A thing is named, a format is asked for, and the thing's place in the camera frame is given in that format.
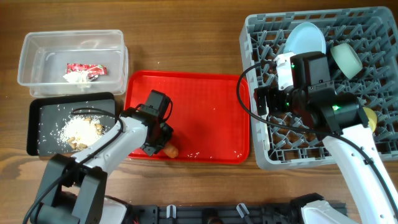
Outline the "orange carrot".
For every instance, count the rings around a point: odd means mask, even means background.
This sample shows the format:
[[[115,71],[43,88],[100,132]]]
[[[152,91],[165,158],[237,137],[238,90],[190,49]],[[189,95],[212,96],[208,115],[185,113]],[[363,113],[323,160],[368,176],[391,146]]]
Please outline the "orange carrot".
[[[179,155],[178,149],[171,143],[167,143],[165,145],[165,147],[163,148],[163,152],[165,153],[165,155],[172,159],[176,158]]]

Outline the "white plastic spoon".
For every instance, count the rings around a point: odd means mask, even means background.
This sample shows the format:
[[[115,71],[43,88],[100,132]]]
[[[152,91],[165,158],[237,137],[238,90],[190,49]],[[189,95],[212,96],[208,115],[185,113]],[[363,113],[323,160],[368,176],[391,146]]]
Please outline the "white plastic spoon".
[[[269,149],[270,149],[270,141],[269,141],[268,125],[264,123],[264,150],[268,152]]]

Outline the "light blue plate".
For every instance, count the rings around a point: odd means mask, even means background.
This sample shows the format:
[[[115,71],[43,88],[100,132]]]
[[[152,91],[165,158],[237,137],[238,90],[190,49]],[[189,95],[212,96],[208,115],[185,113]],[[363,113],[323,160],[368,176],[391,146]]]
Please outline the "light blue plate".
[[[293,52],[303,54],[307,52],[326,53],[326,41],[323,32],[310,22],[299,24],[289,34],[283,53]]]

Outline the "red snack wrapper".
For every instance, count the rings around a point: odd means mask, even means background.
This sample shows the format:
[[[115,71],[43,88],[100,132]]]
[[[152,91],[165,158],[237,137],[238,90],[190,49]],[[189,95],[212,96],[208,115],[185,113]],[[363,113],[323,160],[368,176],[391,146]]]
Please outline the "red snack wrapper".
[[[107,68],[97,64],[68,63],[66,74],[71,72],[87,72],[89,79],[96,79],[99,76],[107,75]]]

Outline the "white tissue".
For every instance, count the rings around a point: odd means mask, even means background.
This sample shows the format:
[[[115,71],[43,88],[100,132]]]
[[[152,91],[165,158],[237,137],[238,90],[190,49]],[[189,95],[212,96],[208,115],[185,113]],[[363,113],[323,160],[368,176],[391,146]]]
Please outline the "white tissue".
[[[63,78],[68,82],[74,84],[78,89],[84,91],[91,87],[91,80],[88,77],[87,71],[66,73]]]

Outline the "yellow plastic cup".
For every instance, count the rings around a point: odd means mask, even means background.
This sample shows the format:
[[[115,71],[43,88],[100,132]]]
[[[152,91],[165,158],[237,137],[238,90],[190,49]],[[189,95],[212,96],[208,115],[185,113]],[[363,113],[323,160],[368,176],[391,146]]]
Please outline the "yellow plastic cup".
[[[377,115],[371,108],[364,107],[363,110],[366,113],[366,116],[368,117],[369,120],[368,125],[371,128],[372,132],[374,133],[377,126]]]

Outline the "mint green bowl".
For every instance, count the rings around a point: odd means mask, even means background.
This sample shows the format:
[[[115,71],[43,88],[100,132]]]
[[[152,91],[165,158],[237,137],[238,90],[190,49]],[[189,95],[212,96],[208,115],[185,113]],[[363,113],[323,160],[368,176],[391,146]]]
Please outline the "mint green bowl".
[[[349,44],[343,43],[333,46],[330,52],[338,68],[347,79],[352,79],[363,69],[358,54]]]

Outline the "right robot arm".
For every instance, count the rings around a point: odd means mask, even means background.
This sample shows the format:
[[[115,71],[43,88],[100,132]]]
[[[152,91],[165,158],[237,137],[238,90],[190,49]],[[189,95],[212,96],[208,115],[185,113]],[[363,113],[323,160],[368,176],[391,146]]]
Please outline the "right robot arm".
[[[324,53],[294,55],[287,64],[293,84],[279,90],[259,87],[254,91],[257,114],[292,113],[313,133],[334,158],[354,198],[363,222],[397,223],[397,190],[384,167],[373,139],[369,119],[357,96],[337,94]]]

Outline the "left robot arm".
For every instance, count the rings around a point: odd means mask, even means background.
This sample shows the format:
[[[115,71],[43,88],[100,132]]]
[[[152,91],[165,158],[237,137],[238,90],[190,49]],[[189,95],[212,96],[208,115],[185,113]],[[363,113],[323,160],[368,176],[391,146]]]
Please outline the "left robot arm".
[[[132,205],[105,195],[108,176],[136,149],[153,156],[165,148],[173,103],[152,90],[144,104],[128,108],[93,145],[47,163],[24,223],[138,223]]]

